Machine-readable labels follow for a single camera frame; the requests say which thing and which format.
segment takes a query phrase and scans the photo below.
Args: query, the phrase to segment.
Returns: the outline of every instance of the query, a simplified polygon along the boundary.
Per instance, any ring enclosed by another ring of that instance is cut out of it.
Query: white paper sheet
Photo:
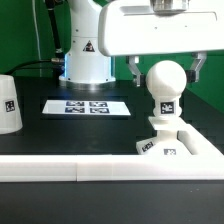
[[[43,113],[74,115],[131,115],[124,102],[72,100],[47,100]]]

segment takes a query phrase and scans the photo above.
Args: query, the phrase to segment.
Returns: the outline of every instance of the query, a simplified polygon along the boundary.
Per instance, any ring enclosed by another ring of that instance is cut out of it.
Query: black table
[[[0,136],[1,155],[136,154],[155,135],[146,88],[120,81],[88,92],[48,78],[16,78],[23,129]],[[124,101],[126,116],[44,115],[47,99]],[[182,117],[224,152],[224,115],[185,91]],[[224,181],[0,183],[0,223],[224,223]]]

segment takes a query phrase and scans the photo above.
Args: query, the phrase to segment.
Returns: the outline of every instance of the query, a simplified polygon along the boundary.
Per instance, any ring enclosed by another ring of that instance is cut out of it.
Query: green wall
[[[105,0],[95,0],[104,5]],[[40,37],[41,58],[54,57],[54,45],[47,10],[43,0],[36,0],[37,24]],[[56,8],[61,43],[64,51],[70,48],[70,15],[68,4]],[[0,72],[31,60],[38,59],[37,42],[34,29],[34,20],[31,0],[9,1],[1,0],[0,8]],[[160,60],[174,60],[185,69],[192,63],[190,54],[142,56],[138,67],[143,73]],[[21,70],[16,75],[23,76],[51,76],[50,70]],[[116,78],[131,80],[125,57],[116,58]],[[188,88],[224,113],[224,51],[210,52],[206,64],[200,73],[198,83],[188,84]]]

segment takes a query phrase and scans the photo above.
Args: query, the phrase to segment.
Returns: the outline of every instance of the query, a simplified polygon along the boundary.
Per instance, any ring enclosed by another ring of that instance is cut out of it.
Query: white cup
[[[0,134],[16,132],[22,128],[14,78],[0,75]]]

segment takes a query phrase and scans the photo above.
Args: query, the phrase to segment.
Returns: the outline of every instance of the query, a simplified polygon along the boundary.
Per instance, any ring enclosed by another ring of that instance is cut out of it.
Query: white ball
[[[154,98],[181,95],[187,83],[184,69],[174,61],[156,63],[148,72],[146,84]]]

